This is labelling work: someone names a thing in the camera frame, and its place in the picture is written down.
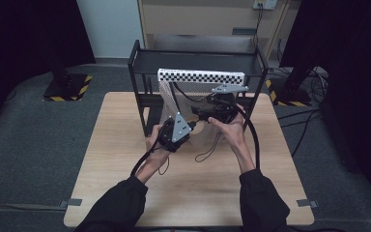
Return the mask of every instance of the black stand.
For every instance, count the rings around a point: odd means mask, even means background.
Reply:
[[[60,86],[56,81],[56,77],[50,82],[43,96],[45,98],[62,98],[64,100],[79,100],[81,92],[86,85],[87,74],[72,74],[67,73],[64,77],[67,80],[66,85]]]
[[[128,59],[128,71],[144,136],[151,134],[151,128],[159,122],[161,109],[164,106],[161,95],[153,93],[152,81],[146,78],[146,75],[156,76],[158,69],[244,73],[244,85],[249,84],[251,77],[258,77],[259,81],[253,97],[245,95],[237,97],[237,103],[242,105],[246,114],[250,116],[265,82],[269,66],[258,47],[255,47],[253,52],[152,50],[140,48],[140,42],[136,41]],[[145,108],[150,108],[148,119],[143,115]]]
[[[71,74],[56,52],[56,47],[49,39],[44,24],[31,1],[21,1],[21,8],[25,12],[26,22],[29,22],[31,36],[35,47],[42,55],[46,64],[53,73],[53,80],[50,82],[43,96],[48,100],[55,101],[76,101],[83,97],[85,86],[90,81],[87,74]]]
[[[277,93],[276,98],[272,101],[273,104],[278,102],[310,102],[311,99],[305,90],[299,88],[294,92],[288,92],[285,90],[286,79],[281,78],[270,78],[272,89]]]

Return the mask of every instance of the black jacket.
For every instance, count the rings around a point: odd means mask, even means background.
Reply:
[[[290,210],[270,179],[254,169],[240,176],[244,231],[290,231]],[[131,231],[144,212],[147,187],[131,176],[102,196],[75,232]]]

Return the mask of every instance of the white panel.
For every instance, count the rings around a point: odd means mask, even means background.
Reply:
[[[143,43],[137,1],[77,0],[97,58],[128,58],[135,40]]]

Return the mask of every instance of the silver metal bracket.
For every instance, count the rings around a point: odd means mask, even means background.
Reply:
[[[188,125],[183,116],[178,112],[174,122],[173,136],[171,141],[177,142],[184,136],[188,135],[192,131],[192,128]]]
[[[212,89],[215,94],[229,94],[229,93],[239,93],[248,91],[248,86],[233,85],[233,84],[222,84],[216,88]]]

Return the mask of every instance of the light wood tabletop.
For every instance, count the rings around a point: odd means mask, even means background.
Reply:
[[[260,141],[261,170],[291,209],[288,224],[313,223],[310,207],[298,206],[297,200],[306,195],[268,95],[259,96],[251,120]],[[254,156],[249,129],[245,137]],[[167,172],[156,173],[147,183],[145,212],[137,226],[242,225],[240,169],[226,141],[219,142],[203,162],[194,160],[211,146],[195,148],[185,143],[170,155]],[[82,203],[68,206],[64,223],[77,226],[108,189],[128,178],[145,152],[134,94],[106,94],[71,195]]]

